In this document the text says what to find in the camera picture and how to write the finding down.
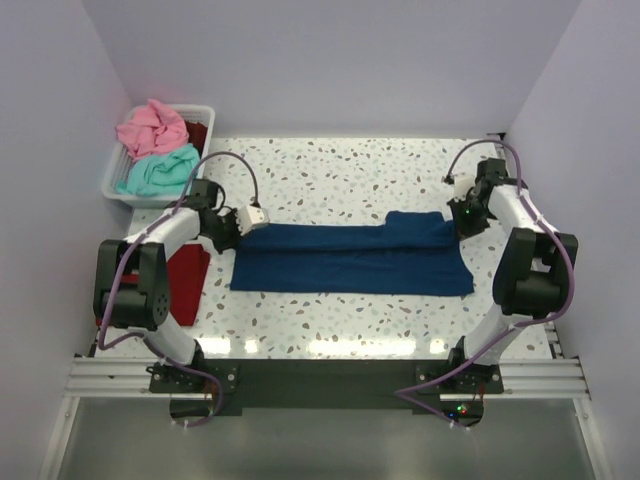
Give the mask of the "dark blue t shirt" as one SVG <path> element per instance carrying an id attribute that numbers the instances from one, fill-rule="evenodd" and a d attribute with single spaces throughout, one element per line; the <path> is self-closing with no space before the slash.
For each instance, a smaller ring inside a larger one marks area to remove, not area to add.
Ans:
<path id="1" fill-rule="evenodd" d="M 452 222 L 391 211 L 376 226 L 271 224 L 236 251 L 234 291 L 466 296 L 474 279 Z"/>

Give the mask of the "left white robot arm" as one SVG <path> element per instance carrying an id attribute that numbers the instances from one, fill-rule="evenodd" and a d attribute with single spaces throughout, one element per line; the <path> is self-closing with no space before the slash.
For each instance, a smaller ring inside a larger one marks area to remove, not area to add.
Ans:
<path id="1" fill-rule="evenodd" d="M 93 310 L 100 321 L 97 347 L 102 351 L 137 338 L 158 358 L 152 375 L 185 392 L 222 384 L 207 367 L 201 345 L 184 332 L 170 312 L 169 260 L 201 236 L 220 253 L 239 245 L 237 211 L 222 215 L 222 187 L 197 179 L 187 194 L 138 234 L 105 240 L 99 246 Z"/>

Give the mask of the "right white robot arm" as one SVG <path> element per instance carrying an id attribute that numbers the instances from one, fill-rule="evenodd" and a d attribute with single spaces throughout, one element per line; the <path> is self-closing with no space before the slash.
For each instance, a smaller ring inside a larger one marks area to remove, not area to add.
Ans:
<path id="1" fill-rule="evenodd" d="M 459 393 L 499 378 L 499 361 L 526 328 L 563 315 L 575 291 L 578 240 L 550 225 L 533 204 L 524 181 L 506 162 L 481 161 L 474 175 L 448 173 L 448 205 L 459 239 L 483 233 L 491 220 L 508 234 L 493 274 L 493 304 L 477 327 L 451 349 L 443 378 L 432 385 Z"/>

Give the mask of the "folded red t shirt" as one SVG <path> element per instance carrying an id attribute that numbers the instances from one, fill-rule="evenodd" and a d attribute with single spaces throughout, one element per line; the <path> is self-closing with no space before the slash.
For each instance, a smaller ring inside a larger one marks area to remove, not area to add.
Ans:
<path id="1" fill-rule="evenodd" d="M 195 324 L 209 262 L 199 244 L 184 245 L 168 261 L 170 313 L 181 327 Z"/>

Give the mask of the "teal t shirt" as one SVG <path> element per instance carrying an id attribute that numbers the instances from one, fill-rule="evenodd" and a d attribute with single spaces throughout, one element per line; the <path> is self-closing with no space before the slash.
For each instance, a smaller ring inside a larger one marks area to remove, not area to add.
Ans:
<path id="1" fill-rule="evenodd" d="M 179 196 L 199 161 L 199 152 L 192 144 L 165 155 L 146 156 L 117 183 L 116 192 L 139 197 Z"/>

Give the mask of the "dark red t shirt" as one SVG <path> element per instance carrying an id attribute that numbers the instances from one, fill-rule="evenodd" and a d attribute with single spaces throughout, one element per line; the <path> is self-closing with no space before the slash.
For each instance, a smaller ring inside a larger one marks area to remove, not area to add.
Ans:
<path id="1" fill-rule="evenodd" d="M 208 139 L 208 129 L 201 123 L 185 122 L 186 131 L 188 134 L 188 142 L 191 143 L 194 148 L 202 156 L 204 152 L 204 146 Z"/>

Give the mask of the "pink t shirt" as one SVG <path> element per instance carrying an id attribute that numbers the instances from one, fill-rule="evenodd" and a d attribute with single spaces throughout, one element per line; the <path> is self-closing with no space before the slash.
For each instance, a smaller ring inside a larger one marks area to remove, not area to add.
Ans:
<path id="1" fill-rule="evenodd" d="M 134 161 L 169 154 L 186 146 L 189 140 L 184 119 L 156 99 L 148 99 L 129 120 L 117 125 L 116 135 Z"/>

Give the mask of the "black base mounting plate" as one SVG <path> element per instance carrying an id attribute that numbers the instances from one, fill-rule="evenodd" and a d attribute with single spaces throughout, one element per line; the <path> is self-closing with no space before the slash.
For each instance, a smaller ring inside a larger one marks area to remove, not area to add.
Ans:
<path id="1" fill-rule="evenodd" d="M 247 409 L 406 409 L 396 391 L 416 387 L 418 400 L 450 418 L 477 420 L 481 397 L 504 391 L 498 366 L 471 366 L 436 384 L 447 360 L 202 359 L 199 374 L 161 363 L 147 367 L 149 390 L 170 396 L 174 419 Z"/>

